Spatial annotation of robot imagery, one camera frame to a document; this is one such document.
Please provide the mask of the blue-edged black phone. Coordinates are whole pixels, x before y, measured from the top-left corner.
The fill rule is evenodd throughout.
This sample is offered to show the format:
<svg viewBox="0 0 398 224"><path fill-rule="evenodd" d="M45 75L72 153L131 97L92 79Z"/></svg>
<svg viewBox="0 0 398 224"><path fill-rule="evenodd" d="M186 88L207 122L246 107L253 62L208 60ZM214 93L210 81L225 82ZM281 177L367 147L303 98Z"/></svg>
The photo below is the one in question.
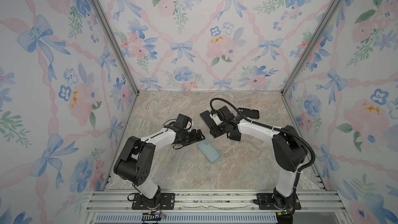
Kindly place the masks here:
<svg viewBox="0 0 398 224"><path fill-rule="evenodd" d="M215 121L212 119L210 111L200 113L200 117L210 129L216 125Z"/></svg>

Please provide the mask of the light blue phone case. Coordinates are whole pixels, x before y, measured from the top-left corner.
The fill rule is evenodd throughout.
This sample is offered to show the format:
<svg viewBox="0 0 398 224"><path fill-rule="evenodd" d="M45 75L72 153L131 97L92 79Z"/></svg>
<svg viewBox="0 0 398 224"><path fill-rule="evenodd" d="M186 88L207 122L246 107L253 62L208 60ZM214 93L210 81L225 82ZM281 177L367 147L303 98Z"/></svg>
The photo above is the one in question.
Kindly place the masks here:
<svg viewBox="0 0 398 224"><path fill-rule="evenodd" d="M214 163L221 158L221 154L207 139L199 141L197 143L197 147L210 163Z"/></svg>

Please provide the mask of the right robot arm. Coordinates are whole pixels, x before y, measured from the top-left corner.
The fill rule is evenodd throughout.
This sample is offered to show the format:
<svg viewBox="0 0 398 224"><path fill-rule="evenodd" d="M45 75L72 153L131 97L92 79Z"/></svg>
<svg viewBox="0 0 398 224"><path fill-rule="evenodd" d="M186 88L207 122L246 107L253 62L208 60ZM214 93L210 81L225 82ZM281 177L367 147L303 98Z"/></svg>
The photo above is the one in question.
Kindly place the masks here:
<svg viewBox="0 0 398 224"><path fill-rule="evenodd" d="M260 207L291 211L298 205L296 188L300 179L299 168L308 154L303 141L298 139L295 129L288 125L284 128L263 127L256 123L260 118L258 110L238 108L237 115L227 106L218 110L205 111L201 118L209 127L210 134L218 138L224 134L227 138L240 141L243 134L272 144L274 156L280 167L278 182L271 196L257 197L254 202Z"/></svg>

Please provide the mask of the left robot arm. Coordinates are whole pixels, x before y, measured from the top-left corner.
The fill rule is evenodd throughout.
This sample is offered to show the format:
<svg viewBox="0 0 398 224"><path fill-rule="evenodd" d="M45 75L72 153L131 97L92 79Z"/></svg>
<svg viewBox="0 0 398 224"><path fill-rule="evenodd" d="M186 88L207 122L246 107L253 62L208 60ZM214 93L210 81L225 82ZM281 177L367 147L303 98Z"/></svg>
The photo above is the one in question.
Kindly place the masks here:
<svg viewBox="0 0 398 224"><path fill-rule="evenodd" d="M161 188L149 176L154 154L168 145L179 148L205 140L200 129L194 129L192 119L179 114L166 121L162 129L146 137L127 139L114 165L114 174L132 183L143 200L157 205L161 201Z"/></svg>

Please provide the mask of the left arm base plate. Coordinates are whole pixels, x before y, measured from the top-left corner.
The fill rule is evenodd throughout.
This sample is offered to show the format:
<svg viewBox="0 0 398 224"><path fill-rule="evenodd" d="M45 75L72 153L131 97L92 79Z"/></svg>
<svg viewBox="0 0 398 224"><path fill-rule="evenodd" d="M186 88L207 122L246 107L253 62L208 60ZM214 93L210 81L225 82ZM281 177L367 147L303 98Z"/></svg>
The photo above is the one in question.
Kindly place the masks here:
<svg viewBox="0 0 398 224"><path fill-rule="evenodd" d="M129 194L127 200L132 203L133 210L173 210L175 205L174 193L156 193L153 199L149 199L139 193Z"/></svg>

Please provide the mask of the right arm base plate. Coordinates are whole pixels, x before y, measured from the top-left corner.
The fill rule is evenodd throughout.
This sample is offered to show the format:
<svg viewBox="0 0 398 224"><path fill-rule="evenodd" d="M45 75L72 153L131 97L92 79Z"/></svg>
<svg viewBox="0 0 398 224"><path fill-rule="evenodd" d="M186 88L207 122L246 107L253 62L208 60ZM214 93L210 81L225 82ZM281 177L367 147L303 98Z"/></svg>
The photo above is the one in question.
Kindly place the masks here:
<svg viewBox="0 0 398 224"><path fill-rule="evenodd" d="M301 210L301 204L297 195L292 194L284 197L278 192L274 193L258 193L253 203L258 205L260 210L276 210L276 211L292 211Z"/></svg>

